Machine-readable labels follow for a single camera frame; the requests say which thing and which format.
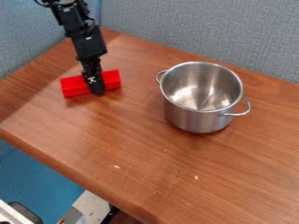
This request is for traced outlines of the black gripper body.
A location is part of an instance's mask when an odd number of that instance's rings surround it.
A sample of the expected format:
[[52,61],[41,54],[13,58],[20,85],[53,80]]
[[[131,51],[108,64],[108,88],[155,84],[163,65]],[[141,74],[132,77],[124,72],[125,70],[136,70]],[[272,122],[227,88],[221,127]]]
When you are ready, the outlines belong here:
[[48,8],[70,39],[82,71],[97,74],[101,71],[100,57],[108,52],[101,31],[89,16],[85,0],[33,0]]

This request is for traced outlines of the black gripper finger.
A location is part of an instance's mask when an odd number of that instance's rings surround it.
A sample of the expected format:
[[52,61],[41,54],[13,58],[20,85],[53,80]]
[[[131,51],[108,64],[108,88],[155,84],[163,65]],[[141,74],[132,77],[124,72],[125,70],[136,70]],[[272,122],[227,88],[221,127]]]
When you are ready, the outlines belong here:
[[105,93],[105,83],[98,72],[81,71],[82,79],[88,86],[88,90],[93,95],[102,95]]

